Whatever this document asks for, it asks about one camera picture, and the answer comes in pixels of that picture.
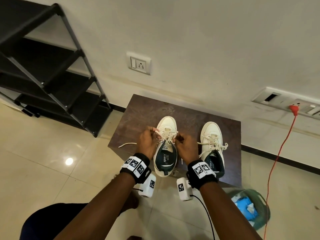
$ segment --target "tiled floor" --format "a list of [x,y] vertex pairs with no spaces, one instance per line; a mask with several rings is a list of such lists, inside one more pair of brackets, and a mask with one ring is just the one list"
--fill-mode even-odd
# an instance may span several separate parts
[[[46,118],[30,118],[0,104],[0,235],[18,239],[23,222],[53,203],[89,202],[123,161],[108,148],[122,117],[112,112],[98,138]],[[67,166],[66,159],[74,162]],[[272,161],[242,154],[243,186],[266,193]],[[318,239],[320,176],[278,164],[271,182],[267,239]],[[106,239],[213,239],[200,202],[182,202],[176,180],[157,177],[152,198],[116,220]]]

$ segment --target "black shoe rack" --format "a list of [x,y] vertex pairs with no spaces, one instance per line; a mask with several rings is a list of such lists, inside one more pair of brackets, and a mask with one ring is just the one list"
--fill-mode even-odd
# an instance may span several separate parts
[[[59,15],[77,50],[24,36]],[[82,58],[91,77],[66,71]],[[96,83],[100,95],[88,92]],[[70,24],[58,4],[0,0],[0,87],[20,93],[13,102],[29,115],[45,116],[97,137],[112,109]]]

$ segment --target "green basket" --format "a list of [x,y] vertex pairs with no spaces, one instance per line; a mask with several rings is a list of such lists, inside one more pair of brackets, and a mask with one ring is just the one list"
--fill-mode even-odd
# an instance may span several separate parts
[[253,189],[236,189],[228,193],[228,195],[232,198],[239,194],[240,198],[248,197],[250,201],[253,203],[254,208],[258,212],[258,216],[252,220],[254,222],[254,229],[259,230],[262,228],[266,222],[270,220],[270,208],[266,204],[266,200],[262,197],[262,195],[253,190]]

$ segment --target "wrist strap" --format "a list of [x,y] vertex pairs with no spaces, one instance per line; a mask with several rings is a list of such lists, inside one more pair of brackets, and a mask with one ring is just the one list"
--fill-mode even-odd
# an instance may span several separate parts
[[129,173],[136,181],[136,184],[143,184],[151,173],[151,169],[148,168],[149,164],[150,160],[146,155],[135,153],[124,162],[120,173]]
[[205,183],[218,182],[214,171],[202,160],[193,161],[188,165],[186,177],[191,187],[198,190]]

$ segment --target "red cable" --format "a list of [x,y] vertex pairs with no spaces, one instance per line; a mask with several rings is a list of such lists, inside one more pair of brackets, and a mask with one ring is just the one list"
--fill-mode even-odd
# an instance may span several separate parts
[[282,143],[282,145],[281,145],[281,147],[280,147],[280,150],[279,150],[279,152],[278,152],[277,158],[275,159],[275,161],[274,161],[274,163],[273,163],[273,166],[272,166],[272,168],[271,168],[271,171],[270,171],[270,173],[269,173],[269,178],[268,178],[268,190],[267,190],[267,194],[266,194],[266,226],[265,226],[265,228],[264,228],[263,240],[266,239],[267,225],[268,225],[268,198],[269,198],[269,183],[270,183],[270,177],[271,177],[271,173],[272,173],[272,171],[273,171],[273,169],[274,169],[274,167],[275,167],[275,165],[276,165],[276,163],[277,163],[277,161],[278,161],[278,159],[279,159],[279,155],[280,155],[280,153],[281,153],[282,147],[283,147],[283,145],[285,144],[285,142],[287,141],[287,139],[288,139],[288,137],[289,137],[289,135],[290,135],[290,133],[291,133],[291,130],[292,130],[293,126],[294,126],[294,122],[295,122],[295,120],[296,120],[296,118],[297,118],[297,112],[298,112],[298,110],[296,111],[296,113],[295,113],[294,111],[292,111],[292,112],[294,113],[294,119],[293,119],[293,121],[292,121],[290,130],[289,130],[289,132],[288,132],[287,137],[285,138],[285,140],[283,141],[283,143]]

